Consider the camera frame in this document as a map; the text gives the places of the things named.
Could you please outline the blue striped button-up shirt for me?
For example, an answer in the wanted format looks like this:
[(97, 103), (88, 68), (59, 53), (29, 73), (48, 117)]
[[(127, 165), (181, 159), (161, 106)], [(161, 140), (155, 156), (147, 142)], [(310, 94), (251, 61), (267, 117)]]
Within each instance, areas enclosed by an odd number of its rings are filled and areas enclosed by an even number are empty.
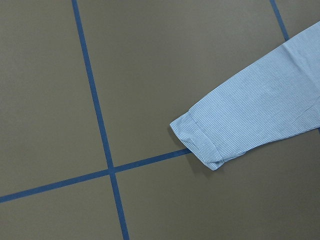
[(241, 70), (171, 122), (209, 169), (320, 126), (320, 25)]

